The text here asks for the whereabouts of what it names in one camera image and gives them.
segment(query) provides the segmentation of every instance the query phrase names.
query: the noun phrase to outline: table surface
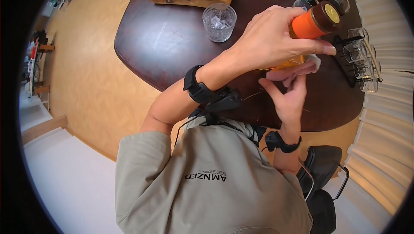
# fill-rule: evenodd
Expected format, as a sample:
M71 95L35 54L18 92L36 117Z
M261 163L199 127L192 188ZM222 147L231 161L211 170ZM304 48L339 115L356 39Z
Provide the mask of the table surface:
M206 64L230 48L243 34L252 17L277 4L292 6L295 0L232 0L237 13L237 22L230 39L214 43L206 37L202 22L204 8L154 4L148 0L131 0L119 25L114 47L121 61L145 82L163 91L183 78L195 65ZM361 27L354 0L349 0L350 12L339 32L347 37L351 28ZM333 35L323 36L332 42ZM361 111L364 93L359 86L351 88L344 72L333 57L318 55L322 64L317 73L307 77L308 94L302 114L302 131L326 131L338 128L357 117ZM280 128L270 96L257 83L265 71L248 72L229 83L236 87L241 98L252 94L236 109L222 111L220 116L244 123ZM286 91L281 82L275 82L281 91Z

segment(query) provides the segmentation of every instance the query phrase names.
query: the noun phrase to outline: wooden floor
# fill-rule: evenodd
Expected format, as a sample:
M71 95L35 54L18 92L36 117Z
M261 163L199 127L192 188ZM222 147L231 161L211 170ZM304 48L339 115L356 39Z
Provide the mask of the wooden floor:
M115 34L129 1L72 0L65 11L53 13L47 29L56 32L56 48L44 68L51 114L65 114L71 134L113 160L119 140L139 131L160 94L125 67L114 51ZM309 145L336 145L345 157L358 123L356 118L332 131L303 133L301 156L306 157ZM272 160L271 154L265 154Z

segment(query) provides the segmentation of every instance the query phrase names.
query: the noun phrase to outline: shot glass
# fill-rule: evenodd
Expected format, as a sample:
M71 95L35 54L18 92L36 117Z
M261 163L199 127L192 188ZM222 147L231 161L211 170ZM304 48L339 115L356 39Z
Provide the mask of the shot glass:
M380 73L381 73L381 63L377 60L377 66L378 66L378 68L375 68L374 67L374 76L375 77L378 77L378 73L377 73L377 69L380 71Z
M308 11L312 8L312 5L307 0L296 0L292 7L301 7L305 11Z
M237 15L229 5L215 3L204 10L202 18L208 39L221 43L230 38Z
M359 87L363 92L377 92L378 91L378 79L364 79L359 82Z
M374 78L374 66L372 66L372 60L368 58L365 61L354 63L354 73L357 79Z
M374 45L369 45L369 46L371 47L372 55L374 56L374 58L377 58L377 52L375 51L375 46Z
M364 42L358 40L344 46L344 56L349 63L364 61L368 57Z
M348 38L362 36L369 42L369 35L365 28L353 28L348 30Z

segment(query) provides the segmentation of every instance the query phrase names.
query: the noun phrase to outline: chair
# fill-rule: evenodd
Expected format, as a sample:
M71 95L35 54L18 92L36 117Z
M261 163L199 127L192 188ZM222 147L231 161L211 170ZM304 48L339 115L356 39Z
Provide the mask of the chair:
M306 196L309 212L313 218L311 234L331 234L336 229L336 214L334 200L338 199L349 178L349 171L339 163L342 158L342 149L335 146L311 146L308 156L301 163L297 173L299 184ZM338 194L334 199L322 188L334 175L336 169L341 167L346 177Z

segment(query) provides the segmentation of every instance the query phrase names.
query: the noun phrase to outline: amber liquid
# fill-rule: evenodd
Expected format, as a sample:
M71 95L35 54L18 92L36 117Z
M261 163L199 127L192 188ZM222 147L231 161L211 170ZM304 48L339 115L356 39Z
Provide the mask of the amber liquid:
M289 26L289 35L291 38L298 38L295 32L293 31L292 24L290 24ZM261 70L282 69L282 68L287 68L287 67L298 66L305 62L305 58L306 58L306 55L295 56L292 59L289 59L286 62L282 63L281 65L278 65L275 67L269 67L269 68L265 68Z

